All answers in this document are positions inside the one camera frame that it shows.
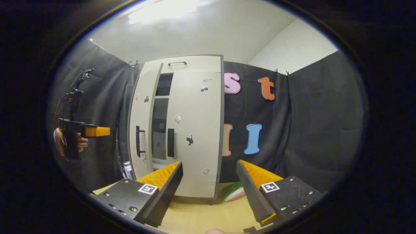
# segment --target white cabinet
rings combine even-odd
[[[181,161],[183,178],[175,195],[216,197],[223,144],[223,57],[181,56],[146,62],[134,95],[129,156],[135,177]],[[145,132],[136,132],[137,126]],[[145,151],[140,157],[137,139]]]

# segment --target wooden table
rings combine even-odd
[[[220,184],[220,191],[230,184]],[[93,192],[99,194],[112,185],[114,184]],[[217,199],[213,201],[213,205],[209,203],[209,200],[174,197],[162,225],[157,229],[170,234],[205,234],[214,228],[237,233],[243,233],[243,229],[252,226],[256,230],[261,228],[245,195],[229,202]]]

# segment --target sticker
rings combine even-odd
[[[261,124],[249,124],[247,125],[248,131],[248,144],[247,149],[244,150],[244,154],[255,154],[260,151],[259,145],[259,135],[260,130],[262,129]]]
[[[183,120],[183,115],[177,114],[173,120],[175,121],[176,124],[180,124]]]
[[[152,195],[155,193],[156,189],[158,189],[158,187],[150,184],[144,184],[138,191]]]
[[[224,93],[235,94],[241,90],[237,73],[224,73]]]
[[[270,87],[274,87],[275,84],[270,81],[268,77],[263,77],[258,80],[261,83],[261,93],[263,97],[267,100],[273,100],[275,95],[270,92]]]
[[[261,187],[263,188],[263,190],[266,193],[273,192],[273,191],[276,191],[276,190],[280,189],[274,182],[270,182],[270,183],[267,183],[267,184],[262,184]]]
[[[187,137],[186,141],[189,143],[188,146],[191,146],[193,144],[192,135],[191,135],[191,137]]]
[[[207,91],[208,90],[208,87],[206,87],[204,84],[206,82],[208,82],[209,80],[214,80],[214,79],[208,78],[208,79],[202,80],[202,82],[201,82],[201,86],[202,86],[201,92],[204,92],[204,91]]]
[[[224,124],[224,136],[223,136],[223,157],[230,156],[230,132],[233,129],[231,124]]]
[[[209,174],[211,174],[211,169],[210,168],[205,168],[204,170],[202,170],[202,173],[204,175],[209,175]]]

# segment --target human hand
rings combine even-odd
[[[55,144],[59,150],[59,154],[64,157],[64,145],[67,145],[67,142],[65,140],[65,137],[61,131],[61,129],[56,128],[54,131],[54,140]],[[78,152],[82,152],[84,150],[84,147],[88,146],[88,139],[81,137],[81,133],[77,133],[77,143],[78,143]]]
[[[205,234],[244,234],[244,233],[236,233],[236,232],[227,232],[227,233],[225,233],[225,232],[221,231],[220,229],[216,228],[216,229],[211,229],[211,230],[206,231]]]

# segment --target black curtain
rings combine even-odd
[[[143,67],[144,63],[140,63],[135,67]],[[130,76],[129,80],[127,81],[126,88],[124,90],[123,102],[121,104],[121,112],[120,112],[120,122],[119,122],[119,147],[120,147],[120,157],[122,162],[129,161],[129,150],[127,147],[127,128],[128,128],[128,120],[129,120],[129,110],[131,105],[132,96],[134,94],[136,81],[138,79],[138,72],[134,73],[135,75]]]
[[[292,120],[278,175],[297,176],[320,191],[344,176],[363,133],[360,79],[341,51],[289,76]]]
[[[253,163],[276,173],[285,151],[290,127],[290,95],[287,76],[267,69],[236,62],[224,61],[224,73],[236,73],[240,78],[241,90],[236,94],[225,94],[224,123],[231,124],[229,148],[231,155],[222,158],[220,182],[238,181],[235,172],[239,159]],[[260,78],[269,77],[274,83],[270,87],[274,100],[262,94]],[[246,155],[249,124],[261,124],[256,154]]]
[[[111,134],[89,139],[88,147],[80,153],[81,160],[67,162],[57,153],[53,142],[55,110],[72,82],[82,72],[92,68],[93,73],[79,87],[84,93],[74,118],[75,121],[110,127]],[[55,150],[58,165],[82,191],[99,189],[122,178],[116,157],[116,128],[126,85],[138,73],[138,69],[89,40],[78,43],[57,70],[47,104],[49,144]],[[61,105],[60,113],[64,108],[65,105]]]

